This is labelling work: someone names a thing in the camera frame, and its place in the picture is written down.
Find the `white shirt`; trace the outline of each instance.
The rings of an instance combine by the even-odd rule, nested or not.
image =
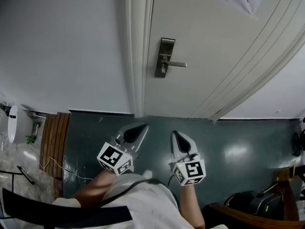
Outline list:
[[[106,192],[104,199],[113,197],[126,190],[134,182],[144,180],[143,176],[126,174],[119,176]],[[78,207],[76,199],[57,199],[53,204]],[[127,206],[132,216],[131,221],[109,226],[96,227],[101,229],[192,229],[193,227],[180,215],[172,193],[163,185],[141,183],[124,196],[103,206],[103,208]],[[227,229],[221,225],[215,229]]]

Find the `floor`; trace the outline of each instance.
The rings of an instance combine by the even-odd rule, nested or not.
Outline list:
[[[146,122],[149,131],[135,161],[135,173],[146,169],[167,183],[172,175],[170,134],[179,130],[192,138],[205,161],[207,176],[195,186],[199,204],[224,202],[230,195],[246,190],[260,191],[273,181],[277,168],[300,162],[292,156],[292,134],[300,132],[298,120],[218,121],[105,114],[72,113],[68,126],[64,167],[82,177],[93,178],[102,168],[96,156],[105,141],[124,125]],[[63,196],[70,198],[88,180],[64,172]],[[299,178],[291,183],[295,197],[301,190]],[[173,179],[170,187],[178,194]]]
[[[52,203],[54,201],[53,178],[39,170],[39,155],[44,121],[45,119],[39,117],[34,119],[33,133],[36,131],[36,123],[41,123],[34,144],[11,144],[7,134],[0,135],[0,144],[4,142],[3,150],[0,150],[0,170],[19,172],[17,166],[21,166],[35,184],[29,183],[24,176],[14,176],[14,193],[36,201]],[[11,191],[11,177],[12,175],[0,173],[1,191],[2,188]],[[1,204],[3,205],[2,192],[0,194]],[[14,220],[17,225],[20,226],[22,224],[21,221]]]

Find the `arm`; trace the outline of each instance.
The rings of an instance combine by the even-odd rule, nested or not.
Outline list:
[[[180,213],[195,229],[205,229],[194,185],[183,186],[180,192]]]
[[[116,175],[104,170],[85,187],[75,193],[73,198],[79,201],[82,208],[97,207],[116,178]]]

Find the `wooden furniture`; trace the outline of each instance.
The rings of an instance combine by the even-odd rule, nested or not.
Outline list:
[[[229,229],[305,229],[305,221],[266,219],[213,203],[203,212],[206,228],[225,224]]]
[[[268,192],[281,193],[283,195],[284,220],[266,219],[246,214],[218,203],[212,203],[203,210],[206,228],[225,224],[229,229],[305,229],[305,221],[299,221],[295,198],[289,182],[279,182]]]

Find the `door lock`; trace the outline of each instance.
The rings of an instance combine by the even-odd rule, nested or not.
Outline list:
[[[171,62],[174,39],[161,38],[155,77],[165,78],[168,66],[187,67],[183,62]]]

